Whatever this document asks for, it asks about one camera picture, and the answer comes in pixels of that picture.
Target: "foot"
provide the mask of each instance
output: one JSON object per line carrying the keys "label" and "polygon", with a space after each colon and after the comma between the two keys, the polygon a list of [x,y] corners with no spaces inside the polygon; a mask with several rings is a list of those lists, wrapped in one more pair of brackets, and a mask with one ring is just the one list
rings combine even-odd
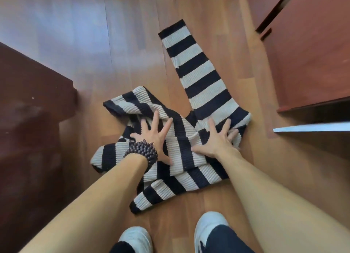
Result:
{"label": "foot", "polygon": [[205,247],[212,230],[218,225],[227,225],[225,217],[219,212],[206,212],[199,219],[195,229],[195,252],[202,252],[201,244]]}
{"label": "foot", "polygon": [[127,242],[135,253],[153,253],[151,236],[143,227],[133,226],[126,229],[119,241]]}

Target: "dark pants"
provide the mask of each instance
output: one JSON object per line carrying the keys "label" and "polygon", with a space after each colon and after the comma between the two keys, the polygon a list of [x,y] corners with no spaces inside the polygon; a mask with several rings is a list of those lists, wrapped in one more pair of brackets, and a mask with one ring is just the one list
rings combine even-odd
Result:
{"label": "dark pants", "polygon": [[[226,225],[218,225],[208,236],[206,246],[201,242],[202,253],[254,253],[232,230]],[[110,253],[135,253],[127,242],[116,243]]]}

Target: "right hand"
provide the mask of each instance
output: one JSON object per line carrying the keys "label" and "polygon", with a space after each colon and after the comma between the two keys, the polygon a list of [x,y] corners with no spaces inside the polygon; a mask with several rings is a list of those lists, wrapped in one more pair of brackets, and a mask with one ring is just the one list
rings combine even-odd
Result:
{"label": "right hand", "polygon": [[209,140],[205,145],[195,145],[191,150],[197,154],[206,155],[208,157],[216,158],[224,153],[225,151],[234,152],[238,158],[242,158],[239,150],[234,148],[231,141],[238,134],[238,129],[235,129],[229,135],[227,135],[230,129],[231,119],[227,119],[221,132],[217,133],[215,123],[212,118],[209,119]]}

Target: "ribbed knit fabric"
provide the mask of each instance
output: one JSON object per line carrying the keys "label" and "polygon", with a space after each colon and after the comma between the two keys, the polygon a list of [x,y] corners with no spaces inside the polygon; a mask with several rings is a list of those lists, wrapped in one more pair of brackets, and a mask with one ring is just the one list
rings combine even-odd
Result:
{"label": "ribbed knit fabric", "polygon": [[169,167],[156,162],[144,174],[137,189],[138,195],[130,204],[133,213],[175,195],[226,179],[228,176],[216,159],[193,153],[191,146],[207,142],[209,117],[214,119],[217,131],[221,131],[227,118],[231,119],[229,133],[235,128],[239,130],[232,142],[237,147],[250,121],[250,113],[239,107],[231,97],[183,20],[164,29],[159,36],[173,61],[193,111],[183,118],[166,108],[145,87],[137,87],[108,100],[103,105],[109,112],[116,117],[128,116],[129,123],[117,143],[101,146],[91,159],[91,164],[98,172],[109,171],[120,162],[129,148],[130,134],[141,133],[141,118],[146,118],[150,128],[153,113],[158,110],[161,120],[159,131],[169,118],[173,118],[163,151],[173,160],[174,165]]}

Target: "shoe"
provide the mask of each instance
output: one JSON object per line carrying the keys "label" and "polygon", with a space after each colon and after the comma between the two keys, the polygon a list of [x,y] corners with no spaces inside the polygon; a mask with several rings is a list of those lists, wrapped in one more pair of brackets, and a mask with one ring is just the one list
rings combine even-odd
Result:
{"label": "shoe", "polygon": [[135,253],[153,253],[153,245],[150,234],[140,226],[133,226],[124,231],[119,242],[127,242],[134,249]]}
{"label": "shoe", "polygon": [[225,217],[219,212],[206,212],[198,220],[195,229],[195,252],[202,253],[201,243],[205,247],[207,239],[212,230],[218,225],[227,225]]}

